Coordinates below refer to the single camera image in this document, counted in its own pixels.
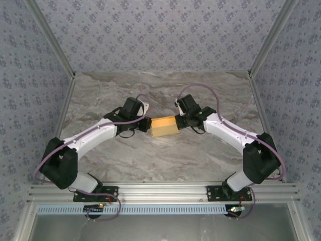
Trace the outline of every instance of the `yellow sponge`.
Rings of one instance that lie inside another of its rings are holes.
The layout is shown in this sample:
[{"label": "yellow sponge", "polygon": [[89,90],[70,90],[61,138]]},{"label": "yellow sponge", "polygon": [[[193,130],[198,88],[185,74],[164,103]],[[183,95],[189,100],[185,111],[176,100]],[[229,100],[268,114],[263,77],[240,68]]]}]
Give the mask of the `yellow sponge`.
[{"label": "yellow sponge", "polygon": [[180,130],[177,128],[175,116],[151,119],[150,130],[152,137],[161,137],[180,133]]}]

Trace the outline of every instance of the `black mounting plate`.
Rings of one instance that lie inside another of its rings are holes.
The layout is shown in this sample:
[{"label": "black mounting plate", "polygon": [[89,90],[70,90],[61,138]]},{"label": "black mounting plate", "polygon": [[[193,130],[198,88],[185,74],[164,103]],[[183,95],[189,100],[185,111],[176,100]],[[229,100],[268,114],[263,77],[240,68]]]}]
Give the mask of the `black mounting plate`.
[{"label": "black mounting plate", "polygon": [[250,188],[246,187],[237,192],[237,196],[234,199],[229,199],[223,193],[222,186],[207,186],[207,200],[209,202],[225,202],[225,201],[244,201],[240,196],[244,196],[246,200],[252,201],[252,194]]},{"label": "black mounting plate", "polygon": [[[118,187],[116,186],[103,186],[100,193],[108,193],[118,197]],[[89,196],[76,191],[74,194],[74,202],[117,202],[113,197],[110,199],[107,196]]]}]

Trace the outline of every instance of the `marble surface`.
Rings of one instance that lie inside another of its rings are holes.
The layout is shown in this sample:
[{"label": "marble surface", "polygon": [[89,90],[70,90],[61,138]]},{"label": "marble surface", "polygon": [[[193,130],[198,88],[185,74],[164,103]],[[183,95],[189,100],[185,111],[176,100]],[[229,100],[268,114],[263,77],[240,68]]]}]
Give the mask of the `marble surface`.
[{"label": "marble surface", "polygon": [[[106,113],[122,106],[127,97],[145,93],[151,100],[150,117],[179,113],[175,97],[190,83],[204,83],[220,98],[222,116],[253,132],[262,125],[244,73],[226,72],[126,72],[77,73],[71,103],[61,137],[79,133]],[[216,109],[212,93],[201,87],[186,91],[201,106]],[[115,137],[89,151],[79,170],[102,181],[171,180],[222,181],[242,167],[242,157],[229,144],[212,134],[198,135],[191,129],[180,134],[152,138],[150,131],[129,139]]]}]

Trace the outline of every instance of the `patterned wallpaper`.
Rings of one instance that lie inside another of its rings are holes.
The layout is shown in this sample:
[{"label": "patterned wallpaper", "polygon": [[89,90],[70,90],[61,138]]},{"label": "patterned wallpaper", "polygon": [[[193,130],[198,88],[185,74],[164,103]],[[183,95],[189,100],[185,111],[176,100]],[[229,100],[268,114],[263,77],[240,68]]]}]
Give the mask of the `patterned wallpaper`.
[{"label": "patterned wallpaper", "polygon": [[69,78],[23,0],[0,1],[0,240],[11,240]]},{"label": "patterned wallpaper", "polygon": [[248,70],[284,0],[37,0],[76,72]]},{"label": "patterned wallpaper", "polygon": [[299,184],[312,232],[321,240],[321,2],[301,0],[256,75],[283,154]]}]

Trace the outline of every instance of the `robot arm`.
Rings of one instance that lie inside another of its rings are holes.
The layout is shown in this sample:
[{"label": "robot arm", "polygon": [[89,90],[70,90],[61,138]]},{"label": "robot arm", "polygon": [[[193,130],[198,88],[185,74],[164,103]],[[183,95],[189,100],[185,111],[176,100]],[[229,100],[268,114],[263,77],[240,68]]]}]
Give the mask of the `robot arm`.
[{"label": "robot arm", "polygon": [[258,135],[225,119],[222,120],[246,135],[237,133],[222,123],[214,109],[210,107],[201,109],[190,94],[177,100],[176,106],[180,110],[180,114],[175,116],[179,129],[194,127],[212,133],[225,140],[243,155],[243,168],[222,183],[223,192],[228,198],[233,199],[234,196],[237,196],[237,192],[252,183],[262,183],[280,166],[276,156],[268,148],[247,137],[247,135],[257,137],[276,150],[269,134]]},{"label": "robot arm", "polygon": [[63,140],[51,139],[43,159],[60,146],[66,146],[51,156],[41,167],[40,172],[60,189],[70,187],[89,193],[97,192],[95,189],[99,180],[89,174],[79,172],[78,161],[92,148],[124,131],[139,129],[147,132],[150,128],[150,118],[145,117],[138,122],[133,121],[145,115],[147,110],[147,103],[130,97],[123,107],[106,114],[97,124],[87,130]]}]

